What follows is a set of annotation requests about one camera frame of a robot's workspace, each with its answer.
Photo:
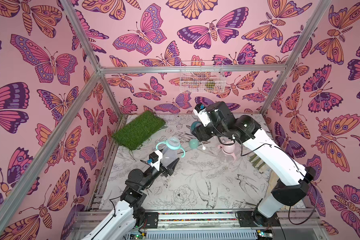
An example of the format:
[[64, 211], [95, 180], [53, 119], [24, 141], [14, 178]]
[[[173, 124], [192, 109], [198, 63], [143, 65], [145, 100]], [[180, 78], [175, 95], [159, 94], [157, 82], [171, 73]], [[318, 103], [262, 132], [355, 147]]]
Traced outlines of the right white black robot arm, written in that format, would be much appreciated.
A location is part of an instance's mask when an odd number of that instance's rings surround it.
[[307, 195], [315, 170], [296, 162], [251, 116], [235, 118], [225, 102], [197, 104], [193, 113], [199, 120], [193, 123], [191, 133], [200, 142], [212, 137], [228, 138], [255, 153], [279, 177], [276, 186], [253, 210], [252, 218], [257, 225], [263, 226], [281, 207], [292, 207]]

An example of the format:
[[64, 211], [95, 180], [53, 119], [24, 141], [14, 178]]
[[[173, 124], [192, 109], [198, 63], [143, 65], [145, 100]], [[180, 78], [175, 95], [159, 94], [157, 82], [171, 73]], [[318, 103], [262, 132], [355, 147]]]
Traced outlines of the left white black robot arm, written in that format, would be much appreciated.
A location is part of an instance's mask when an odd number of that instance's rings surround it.
[[85, 240], [122, 240], [134, 227], [141, 229], [146, 223], [142, 204], [147, 197], [143, 192], [148, 189], [159, 176], [168, 177], [174, 173], [179, 158], [168, 166], [149, 167], [145, 171], [133, 169], [125, 181], [126, 188], [117, 204], [109, 214], [89, 233]]

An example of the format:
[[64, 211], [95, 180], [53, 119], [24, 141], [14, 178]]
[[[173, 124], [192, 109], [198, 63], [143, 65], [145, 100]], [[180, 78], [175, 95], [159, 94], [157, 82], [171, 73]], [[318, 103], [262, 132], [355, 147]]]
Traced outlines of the pink bottle cap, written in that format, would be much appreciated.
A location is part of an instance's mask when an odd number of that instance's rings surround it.
[[227, 154], [233, 154], [235, 152], [235, 144], [232, 145], [222, 145], [222, 150]]

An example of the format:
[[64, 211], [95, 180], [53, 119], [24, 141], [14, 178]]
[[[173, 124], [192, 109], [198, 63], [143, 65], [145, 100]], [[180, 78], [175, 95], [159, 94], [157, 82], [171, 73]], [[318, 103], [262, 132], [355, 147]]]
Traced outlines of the dark teal nipple collar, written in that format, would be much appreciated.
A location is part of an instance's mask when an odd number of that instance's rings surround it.
[[191, 124], [190, 126], [190, 130], [191, 130], [191, 133], [194, 131], [194, 129], [200, 124], [199, 121], [195, 121]]

